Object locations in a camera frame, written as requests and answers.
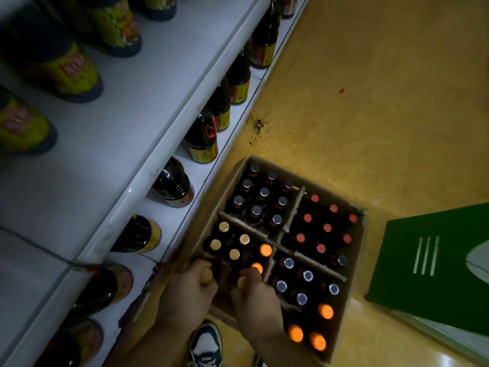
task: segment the person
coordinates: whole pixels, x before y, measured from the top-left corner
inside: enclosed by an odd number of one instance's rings
[[[199,283],[202,270],[210,267],[210,262],[197,259],[173,276],[161,296],[154,326],[119,361],[119,367],[139,367],[143,361],[145,367],[171,366],[192,333],[188,366],[222,366],[221,337],[215,324],[204,321],[218,285],[215,279],[205,286]],[[248,277],[248,287],[245,292],[237,287],[231,290],[238,328],[266,366],[319,366],[284,333],[278,297],[262,281],[258,269],[243,269],[239,274]]]

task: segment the bottle cap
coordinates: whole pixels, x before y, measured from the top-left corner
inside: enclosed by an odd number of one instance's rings
[[[292,269],[294,267],[294,259],[292,259],[291,257],[286,257],[285,259],[282,259],[282,263],[286,269]]]
[[[272,223],[275,225],[280,225],[282,223],[282,216],[276,214],[272,216]]]
[[[283,280],[277,281],[275,284],[275,288],[277,289],[278,292],[285,292],[287,291],[287,284]]]
[[[240,243],[242,245],[247,245],[249,243],[249,235],[248,234],[241,234],[240,235]]]
[[[260,274],[262,274],[262,273],[263,273],[263,267],[262,267],[262,265],[261,265],[260,263],[253,263],[253,264],[251,265],[251,267],[252,267],[252,268],[256,268],[256,269],[258,269],[258,271],[260,272]]]
[[[260,171],[260,165],[258,165],[258,163],[254,163],[253,165],[251,165],[249,167],[250,171],[252,171],[253,173],[257,173]]]
[[[346,256],[345,255],[339,255],[337,258],[336,258],[336,262],[341,265],[342,267],[345,267],[346,265],[348,265],[348,259],[346,259]]]
[[[245,200],[243,199],[242,196],[236,196],[236,197],[234,197],[234,204],[236,206],[242,206],[243,202],[245,202]]]
[[[229,223],[228,222],[220,222],[219,223],[219,230],[223,233],[228,232],[230,229]]]
[[[323,335],[317,332],[311,332],[309,335],[309,341],[314,349],[318,351],[323,351],[326,349],[326,340],[324,340]]]
[[[247,284],[248,284],[248,277],[246,277],[246,276],[239,277],[239,279],[238,279],[238,288],[241,291],[244,292],[246,290]]]
[[[251,180],[250,179],[244,179],[242,185],[243,185],[243,187],[245,187],[246,189],[248,189],[248,188],[251,188],[251,184],[252,183],[251,183]]]
[[[210,268],[204,268],[200,272],[199,282],[201,285],[205,286],[207,283],[212,281],[212,270]]]
[[[211,241],[211,249],[213,249],[214,251],[217,251],[220,248],[221,248],[221,241],[218,239],[213,239]]]
[[[256,215],[256,216],[261,215],[261,213],[262,213],[262,208],[261,208],[260,206],[253,206],[253,207],[251,208],[251,212],[252,212],[254,215]]]
[[[334,283],[330,284],[328,286],[328,290],[329,290],[329,292],[330,292],[331,295],[335,295],[336,296],[336,295],[339,294],[339,287],[338,287],[337,284],[334,284]]]
[[[303,243],[306,240],[306,237],[304,234],[299,233],[295,236],[295,239],[297,240],[297,242]]]
[[[262,196],[263,198],[268,197],[269,194],[270,191],[268,190],[268,188],[263,187],[262,189],[260,189],[260,196]]]
[[[239,250],[233,248],[230,252],[229,252],[229,258],[231,260],[238,260],[240,258],[240,252]]]
[[[317,306],[317,312],[324,319],[330,320],[331,318],[333,318],[334,312],[333,312],[333,308],[331,308],[330,305],[323,304],[323,303],[319,304]]]
[[[314,278],[313,272],[312,271],[304,271],[302,273],[302,277],[304,278],[304,281],[311,282]]]
[[[290,339],[296,343],[300,343],[304,338],[304,333],[302,332],[302,329],[294,323],[291,323],[289,325],[289,327],[287,328],[287,333],[289,334]]]
[[[279,197],[278,198],[278,205],[281,206],[281,207],[285,207],[285,205],[287,204],[287,198],[282,196],[282,197]]]
[[[294,182],[290,179],[285,180],[284,186],[287,189],[292,189],[294,187]]]
[[[306,296],[306,294],[303,294],[301,292],[301,293],[299,293],[297,295],[296,300],[297,300],[297,304],[302,305],[302,306],[303,305],[306,305],[306,303],[307,303],[307,296]]]
[[[275,180],[277,179],[277,173],[275,171],[271,171],[268,173],[267,177],[266,177],[268,180]]]
[[[272,255],[272,247],[266,243],[262,244],[260,246],[260,254],[265,257]]]
[[[322,243],[320,243],[316,246],[316,250],[318,253],[325,253],[326,252],[326,246],[324,246]]]

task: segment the yellow floor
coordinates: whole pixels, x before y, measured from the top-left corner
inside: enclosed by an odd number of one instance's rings
[[[333,366],[474,365],[363,296],[387,220],[489,200],[485,10],[485,0],[310,0],[205,196],[202,208],[254,153],[369,209]],[[266,123],[259,135],[251,119]],[[248,343],[219,326],[225,366],[250,366]]]

